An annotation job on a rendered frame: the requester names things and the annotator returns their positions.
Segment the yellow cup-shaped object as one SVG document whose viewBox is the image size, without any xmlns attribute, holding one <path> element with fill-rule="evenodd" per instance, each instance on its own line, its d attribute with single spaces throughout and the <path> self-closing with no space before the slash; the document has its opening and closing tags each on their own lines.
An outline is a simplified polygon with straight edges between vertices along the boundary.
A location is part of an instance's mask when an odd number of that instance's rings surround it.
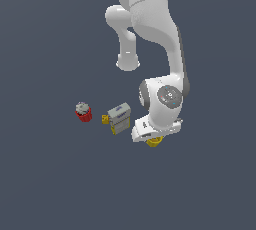
<svg viewBox="0 0 256 230">
<path fill-rule="evenodd" d="M 163 140 L 163 137 L 155 137 L 152 139 L 148 139 L 146 141 L 146 143 L 150 146 L 150 147 L 156 147 L 158 146 Z"/>
</svg>

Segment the red cupcake with grey frosting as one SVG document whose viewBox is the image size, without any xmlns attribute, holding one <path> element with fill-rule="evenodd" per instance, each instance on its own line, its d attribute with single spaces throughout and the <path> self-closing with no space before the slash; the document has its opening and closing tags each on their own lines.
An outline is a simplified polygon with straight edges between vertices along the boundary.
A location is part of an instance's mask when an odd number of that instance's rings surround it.
<svg viewBox="0 0 256 230">
<path fill-rule="evenodd" d="M 90 122 L 92 120 L 91 108 L 85 102 L 79 102 L 76 105 L 75 113 L 82 122 Z"/>
</svg>

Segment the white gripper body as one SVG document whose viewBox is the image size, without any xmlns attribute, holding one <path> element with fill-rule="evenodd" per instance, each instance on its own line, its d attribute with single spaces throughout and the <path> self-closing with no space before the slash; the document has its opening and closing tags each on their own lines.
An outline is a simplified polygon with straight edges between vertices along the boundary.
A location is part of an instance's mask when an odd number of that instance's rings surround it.
<svg viewBox="0 0 256 230">
<path fill-rule="evenodd" d="M 181 130 L 183 120 L 178 118 L 174 121 L 172 126 L 167 130 L 157 130 L 149 124 L 148 116 L 144 116 L 135 121 L 135 125 L 132 129 L 132 140 L 134 142 L 147 141 L 156 137 L 165 137 L 170 134 L 175 134 Z"/>
</svg>

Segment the grey and yellow box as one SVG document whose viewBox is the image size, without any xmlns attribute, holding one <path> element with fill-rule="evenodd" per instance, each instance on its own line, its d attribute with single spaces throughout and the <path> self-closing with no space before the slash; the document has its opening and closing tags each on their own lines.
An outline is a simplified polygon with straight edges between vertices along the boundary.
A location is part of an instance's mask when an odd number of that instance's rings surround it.
<svg viewBox="0 0 256 230">
<path fill-rule="evenodd" d="M 124 102 L 108 111 L 109 124 L 114 135 L 130 127 L 131 108 Z"/>
</svg>

